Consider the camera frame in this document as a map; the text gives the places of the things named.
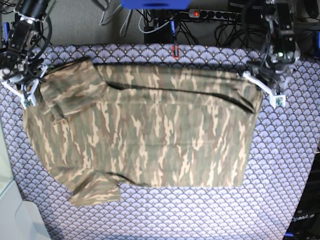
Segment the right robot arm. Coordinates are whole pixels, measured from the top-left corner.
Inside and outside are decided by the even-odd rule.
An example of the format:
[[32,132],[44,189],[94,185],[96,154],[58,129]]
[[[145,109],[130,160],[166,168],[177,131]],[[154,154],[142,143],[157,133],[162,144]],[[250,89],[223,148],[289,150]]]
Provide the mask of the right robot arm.
[[41,58],[53,33],[50,13],[55,0],[19,0],[18,20],[6,32],[0,54],[0,84],[20,98],[24,109],[35,106],[36,90],[43,83],[48,65]]

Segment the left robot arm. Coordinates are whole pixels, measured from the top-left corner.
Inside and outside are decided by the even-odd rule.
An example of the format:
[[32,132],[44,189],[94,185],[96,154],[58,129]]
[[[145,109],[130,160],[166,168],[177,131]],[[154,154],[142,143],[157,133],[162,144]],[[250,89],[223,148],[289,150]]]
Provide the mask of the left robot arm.
[[289,0],[262,0],[261,20],[266,31],[257,63],[250,62],[242,77],[268,95],[269,104],[276,109],[286,106],[285,89],[294,73],[293,64],[301,56],[294,33],[293,10]]

